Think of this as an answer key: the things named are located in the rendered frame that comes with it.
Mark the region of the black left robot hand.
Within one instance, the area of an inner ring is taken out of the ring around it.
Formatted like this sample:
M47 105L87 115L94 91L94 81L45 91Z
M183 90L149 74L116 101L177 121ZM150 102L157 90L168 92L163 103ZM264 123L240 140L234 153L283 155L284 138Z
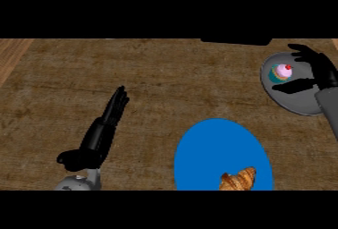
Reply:
M67 171L78 172L82 169L100 168L128 101L125 88L119 86L107 101L103 114L94 119L84 134L79 147L63 151L56 157L56 162L65 166Z

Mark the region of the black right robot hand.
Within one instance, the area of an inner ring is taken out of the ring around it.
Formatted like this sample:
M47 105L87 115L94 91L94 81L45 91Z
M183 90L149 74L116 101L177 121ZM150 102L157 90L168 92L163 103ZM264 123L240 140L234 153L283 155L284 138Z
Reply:
M289 44L287 47L295 50L296 62L310 64L312 78L302 78L274 85L273 90L286 94L293 94L305 91L317 86L318 89L338 87L338 69L323 53L317 53L308 46L301 44Z

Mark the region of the pink frosted cupcake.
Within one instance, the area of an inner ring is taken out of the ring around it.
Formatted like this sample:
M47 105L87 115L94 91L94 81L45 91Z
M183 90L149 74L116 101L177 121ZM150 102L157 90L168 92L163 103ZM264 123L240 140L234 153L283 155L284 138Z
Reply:
M273 83L283 83L292 78L293 70L289 64L271 65L268 79Z

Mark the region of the grey round plate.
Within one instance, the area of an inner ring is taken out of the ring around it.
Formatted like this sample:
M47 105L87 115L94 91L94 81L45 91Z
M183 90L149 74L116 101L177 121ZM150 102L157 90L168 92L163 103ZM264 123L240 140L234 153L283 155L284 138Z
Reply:
M286 80L283 80L273 74L273 70L276 67L286 65L292 68L292 74ZM283 109L305 116L321 114L318 103L314 98L314 94L318 92L318 87L315 85L312 85L308 89L302 87L302 91L292 94L287 94L273 88L283 83L299 79L305 79L307 81L314 79L310 64L296 62L290 52L279 52L265 59L259 69L259 79L268 97Z

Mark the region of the blue oval plate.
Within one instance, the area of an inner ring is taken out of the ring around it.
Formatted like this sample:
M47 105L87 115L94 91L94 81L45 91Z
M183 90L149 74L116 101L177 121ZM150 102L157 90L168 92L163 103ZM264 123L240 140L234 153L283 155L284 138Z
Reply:
M256 169L253 191L271 191L274 178L268 155L250 131L234 121L205 119L181 136L174 154L178 191L217 191L224 173Z

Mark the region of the golden brown croissant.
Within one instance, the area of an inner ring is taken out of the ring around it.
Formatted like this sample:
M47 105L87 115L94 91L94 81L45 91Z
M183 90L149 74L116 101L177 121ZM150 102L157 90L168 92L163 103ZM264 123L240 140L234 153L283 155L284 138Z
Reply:
M256 169L246 167L237 174L224 173L219 177L218 189L221 191L249 191L253 187Z

